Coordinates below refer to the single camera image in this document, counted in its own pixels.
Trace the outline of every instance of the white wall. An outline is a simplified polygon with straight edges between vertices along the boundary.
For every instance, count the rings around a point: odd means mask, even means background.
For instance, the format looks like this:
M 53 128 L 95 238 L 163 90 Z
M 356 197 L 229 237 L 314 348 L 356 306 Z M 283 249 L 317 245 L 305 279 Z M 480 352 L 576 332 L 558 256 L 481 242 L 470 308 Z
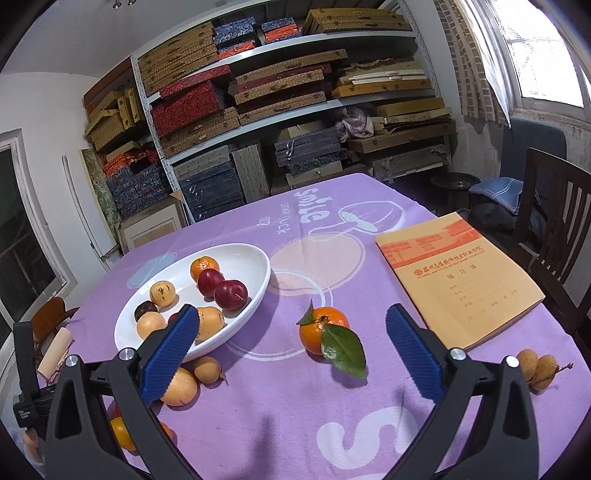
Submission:
M 90 247 L 67 185 L 62 155 L 82 161 L 89 148 L 82 96 L 98 81 L 65 73 L 0 74 L 0 132 L 22 129 L 33 187 L 53 238 L 77 286 L 68 307 L 78 306 L 105 275 Z

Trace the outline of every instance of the yellow fruit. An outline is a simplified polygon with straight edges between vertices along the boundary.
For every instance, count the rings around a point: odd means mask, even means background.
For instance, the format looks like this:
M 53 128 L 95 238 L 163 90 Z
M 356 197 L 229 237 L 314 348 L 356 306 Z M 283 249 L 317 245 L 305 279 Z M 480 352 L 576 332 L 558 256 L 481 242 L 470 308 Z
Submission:
M 135 328 L 140 338 L 146 340 L 153 331 L 165 329 L 166 320 L 158 312 L 146 312 L 139 318 Z
M 200 307 L 199 312 L 199 333 L 196 340 L 203 342 L 218 333 L 224 326 L 222 312 L 215 307 Z
M 169 281 L 158 281 L 150 288 L 150 300 L 160 308 L 168 307 L 168 305 L 174 303 L 176 297 L 177 292 L 174 285 Z
M 195 363 L 195 368 L 193 369 L 195 373 L 195 377 L 202 383 L 210 384 L 217 382 L 220 378 L 224 378 L 224 374 L 222 372 L 222 366 L 210 356 L 203 356 L 197 363 Z
M 199 392 L 199 384 L 191 372 L 177 368 L 164 396 L 160 399 L 171 407 L 180 407 L 191 402 Z
M 534 376 L 535 368 L 538 366 L 538 354 L 526 348 L 517 354 L 517 360 L 519 360 L 519 366 L 525 381 L 530 381 Z
M 558 363 L 553 355 L 543 355 L 538 360 L 534 378 L 531 379 L 531 388 L 540 391 L 548 388 L 556 376 Z
M 111 420 L 111 428 L 113 429 L 115 438 L 117 438 L 117 443 L 119 443 L 121 448 L 129 450 L 130 452 L 137 450 L 121 417 Z

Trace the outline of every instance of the window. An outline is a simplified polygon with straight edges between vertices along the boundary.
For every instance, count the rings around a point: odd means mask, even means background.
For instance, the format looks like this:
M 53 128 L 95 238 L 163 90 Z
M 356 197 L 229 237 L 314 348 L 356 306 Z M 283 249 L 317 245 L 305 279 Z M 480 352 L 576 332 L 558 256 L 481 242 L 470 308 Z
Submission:
M 569 49 L 553 23 L 528 0 L 486 0 L 506 41 L 521 95 L 583 107 Z

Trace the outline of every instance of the white oval plate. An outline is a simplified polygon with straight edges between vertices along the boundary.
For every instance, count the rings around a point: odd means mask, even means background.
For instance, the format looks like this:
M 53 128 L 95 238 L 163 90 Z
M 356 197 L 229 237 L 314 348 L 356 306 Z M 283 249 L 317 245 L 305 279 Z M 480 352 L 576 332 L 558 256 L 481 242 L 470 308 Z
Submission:
M 186 303 L 194 307 L 213 306 L 219 308 L 213 300 L 205 300 L 197 289 L 197 284 L 191 278 L 191 263 L 205 255 L 214 258 L 219 263 L 220 271 L 226 280 L 240 280 L 244 283 L 248 289 L 249 299 L 241 310 L 235 312 L 222 310 L 226 326 L 204 342 L 198 345 L 193 344 L 183 362 L 207 355 L 229 340 L 244 326 L 261 304 L 265 295 L 271 276 L 271 263 L 267 254 L 254 245 L 218 245 L 177 260 L 150 278 L 134 293 L 121 310 L 115 325 L 115 345 L 118 350 L 128 346 L 138 349 L 142 344 L 143 340 L 135 329 L 134 311 L 140 303 L 150 299 L 150 288 L 160 280 L 171 282 L 177 292 L 177 300 L 172 305 L 159 309 L 167 321 Z

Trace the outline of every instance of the orange notebook cover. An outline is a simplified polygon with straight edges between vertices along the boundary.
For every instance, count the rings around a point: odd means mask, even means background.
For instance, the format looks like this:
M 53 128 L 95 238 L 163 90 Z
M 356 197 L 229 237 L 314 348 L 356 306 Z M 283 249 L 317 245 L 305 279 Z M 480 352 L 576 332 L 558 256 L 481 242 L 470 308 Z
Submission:
M 544 299 L 535 282 L 457 213 L 376 237 L 425 323 L 472 348 Z

